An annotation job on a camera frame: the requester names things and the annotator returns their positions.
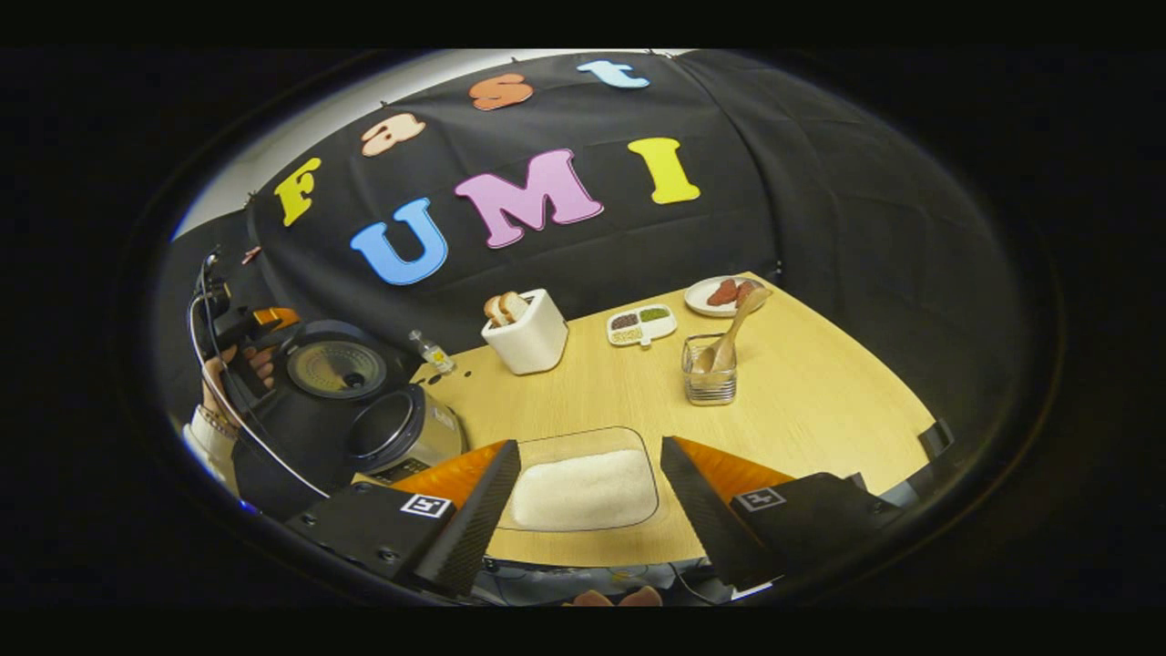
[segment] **white rice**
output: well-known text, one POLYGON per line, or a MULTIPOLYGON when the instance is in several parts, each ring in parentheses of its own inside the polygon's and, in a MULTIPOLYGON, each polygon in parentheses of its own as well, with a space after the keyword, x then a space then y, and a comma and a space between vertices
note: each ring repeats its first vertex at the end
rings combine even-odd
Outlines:
POLYGON ((625 450, 535 465, 514 485, 514 522, 536 531, 626 527, 656 508, 642 451, 625 450))

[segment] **white sleeve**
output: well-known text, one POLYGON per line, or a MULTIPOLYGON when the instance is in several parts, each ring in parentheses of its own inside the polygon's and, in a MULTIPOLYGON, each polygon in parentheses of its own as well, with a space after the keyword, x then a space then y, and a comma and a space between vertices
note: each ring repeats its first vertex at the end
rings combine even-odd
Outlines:
POLYGON ((182 428, 182 438, 203 468, 231 491, 231 494, 239 496, 234 461, 231 460, 234 440, 216 430, 197 409, 190 423, 182 428))

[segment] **wooden spoon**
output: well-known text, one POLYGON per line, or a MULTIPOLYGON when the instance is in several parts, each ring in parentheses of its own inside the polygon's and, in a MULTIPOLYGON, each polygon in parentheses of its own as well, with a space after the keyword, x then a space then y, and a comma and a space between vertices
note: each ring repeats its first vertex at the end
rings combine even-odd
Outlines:
POLYGON ((712 343, 711 347, 701 352, 701 355, 696 358, 696 362, 693 364, 693 372, 708 374, 710 372, 728 369, 729 365, 732 364, 733 340, 737 339, 737 331, 740 331, 740 324, 745 322, 746 316, 752 313, 772 294, 773 291, 766 287, 754 287, 745 296, 745 302, 740 303, 740 306, 737 308, 737 316, 733 317, 729 332, 722 336, 716 343, 712 343))

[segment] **hand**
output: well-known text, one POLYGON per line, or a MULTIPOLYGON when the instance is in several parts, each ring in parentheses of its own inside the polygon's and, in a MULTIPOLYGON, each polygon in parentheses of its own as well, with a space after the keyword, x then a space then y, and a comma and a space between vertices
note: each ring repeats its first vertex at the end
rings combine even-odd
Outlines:
MULTIPOLYGON (((563 604, 563 606, 616 606, 610 599, 593 590, 589 590, 575 598, 575 604, 563 604)), ((637 592, 628 594, 619 602, 619 606, 663 606, 660 593, 654 587, 641 587, 637 592)))
MULTIPOLYGON (((215 383, 215 389, 223 396, 223 398, 226 398, 226 395, 223 392, 223 371, 231 364, 231 360, 234 359, 238 351, 239 347, 231 347, 223 352, 223 360, 212 358, 206 361, 206 373, 210 376, 210 380, 215 383)), ((275 371, 275 366, 272 365, 272 354, 274 352, 275 347, 271 347, 260 353, 255 353, 255 350, 253 348, 247 348, 243 352, 243 357, 247 359, 251 368, 255 371, 255 375, 264 381, 264 386, 266 386, 267 389, 272 389, 275 386, 275 379, 272 378, 272 373, 275 371)), ((227 412, 226 409, 219 405, 218 398, 206 386, 205 380, 203 381, 203 407, 216 415, 225 417, 226 421, 230 422, 236 429, 239 428, 239 423, 236 422, 234 417, 227 412)))

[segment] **transparent container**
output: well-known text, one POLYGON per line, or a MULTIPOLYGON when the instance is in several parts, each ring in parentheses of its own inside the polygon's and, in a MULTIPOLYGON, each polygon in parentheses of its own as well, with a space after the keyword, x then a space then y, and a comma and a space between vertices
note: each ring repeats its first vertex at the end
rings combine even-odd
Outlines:
POLYGON ((696 373, 693 364, 724 333, 693 336, 684 340, 680 353, 680 371, 684 379, 684 396, 693 405, 728 405, 737 397, 737 352, 732 353, 729 368, 719 372, 696 373))
POLYGON ((522 470, 499 530, 578 532, 647 523, 660 491, 644 439, 624 426, 519 443, 522 470))

